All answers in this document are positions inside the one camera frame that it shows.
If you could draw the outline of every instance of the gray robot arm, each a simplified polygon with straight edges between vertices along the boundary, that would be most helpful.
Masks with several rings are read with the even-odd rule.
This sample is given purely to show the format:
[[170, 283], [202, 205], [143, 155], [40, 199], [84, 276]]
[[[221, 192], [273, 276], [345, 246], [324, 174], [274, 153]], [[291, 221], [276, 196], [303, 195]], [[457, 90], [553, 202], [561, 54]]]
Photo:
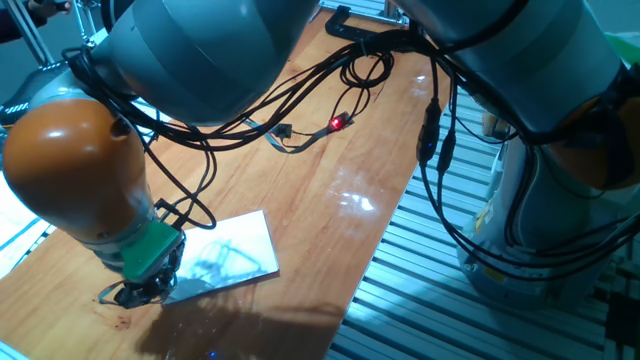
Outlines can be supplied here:
[[220, 125], [273, 84], [317, 3], [136, 0], [93, 58], [123, 92], [184, 123]]

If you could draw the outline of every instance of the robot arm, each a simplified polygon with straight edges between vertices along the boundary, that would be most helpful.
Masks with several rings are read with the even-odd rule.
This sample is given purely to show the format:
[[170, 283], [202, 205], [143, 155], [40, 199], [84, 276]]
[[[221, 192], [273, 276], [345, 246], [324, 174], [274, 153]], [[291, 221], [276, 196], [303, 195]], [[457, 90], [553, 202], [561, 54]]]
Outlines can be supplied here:
[[[112, 88], [190, 125], [220, 125], [263, 95], [317, 0], [138, 0], [91, 53]], [[184, 237], [161, 222], [141, 140], [69, 71], [41, 90], [4, 148], [7, 182], [44, 220], [129, 282], [125, 307], [166, 296]]]

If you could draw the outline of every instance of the red led light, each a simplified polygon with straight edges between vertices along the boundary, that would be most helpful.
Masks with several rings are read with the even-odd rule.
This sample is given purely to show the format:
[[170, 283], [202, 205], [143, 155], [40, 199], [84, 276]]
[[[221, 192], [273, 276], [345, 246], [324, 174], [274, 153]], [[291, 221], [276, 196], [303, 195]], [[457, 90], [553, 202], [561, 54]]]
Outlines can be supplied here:
[[333, 128], [333, 130], [340, 130], [340, 128], [342, 127], [340, 119], [337, 117], [333, 118], [331, 120], [331, 127]]

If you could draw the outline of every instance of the cable connector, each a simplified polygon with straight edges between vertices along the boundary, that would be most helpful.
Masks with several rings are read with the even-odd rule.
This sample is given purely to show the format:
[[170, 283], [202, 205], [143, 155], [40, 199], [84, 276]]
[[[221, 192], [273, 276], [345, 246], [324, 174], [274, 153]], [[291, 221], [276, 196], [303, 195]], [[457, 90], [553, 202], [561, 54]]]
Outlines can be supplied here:
[[418, 136], [418, 146], [416, 157], [420, 166], [426, 166], [427, 162], [433, 158], [440, 138], [440, 116], [442, 109], [437, 99], [431, 99], [427, 110], [424, 113], [424, 123]]
[[442, 142], [442, 148], [440, 148], [440, 157], [438, 158], [438, 174], [444, 175], [451, 166], [451, 160], [453, 160], [453, 150], [456, 147], [456, 134], [454, 131], [449, 131]]
[[293, 133], [293, 125], [291, 124], [278, 124], [272, 130], [271, 133], [280, 140], [291, 139]]
[[345, 111], [342, 114], [329, 120], [329, 126], [327, 126], [327, 129], [331, 134], [336, 131], [344, 130], [345, 128], [353, 125], [353, 122], [354, 121], [351, 115], [349, 115], [349, 113]]

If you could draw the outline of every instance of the wooden table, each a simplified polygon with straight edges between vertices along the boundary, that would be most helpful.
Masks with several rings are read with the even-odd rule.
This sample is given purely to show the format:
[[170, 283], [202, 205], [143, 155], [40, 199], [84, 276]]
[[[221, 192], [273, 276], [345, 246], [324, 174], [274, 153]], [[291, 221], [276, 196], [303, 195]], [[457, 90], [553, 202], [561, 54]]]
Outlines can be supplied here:
[[[347, 43], [325, 33], [329, 16], [308, 26], [281, 79]], [[322, 358], [416, 166], [431, 86], [425, 58], [397, 55], [391, 78], [347, 130], [300, 155], [280, 154], [265, 140], [220, 154], [218, 178], [201, 199], [218, 219], [264, 210], [279, 277], [165, 308], [123, 310], [96, 300], [118, 276], [56, 231], [0, 281], [0, 340], [31, 359]], [[285, 122], [302, 132], [324, 127], [343, 89], [332, 76]], [[352, 104], [347, 98], [345, 109]], [[166, 140], [154, 149], [195, 187], [201, 154]], [[151, 163], [147, 171], [156, 198], [180, 197]]]

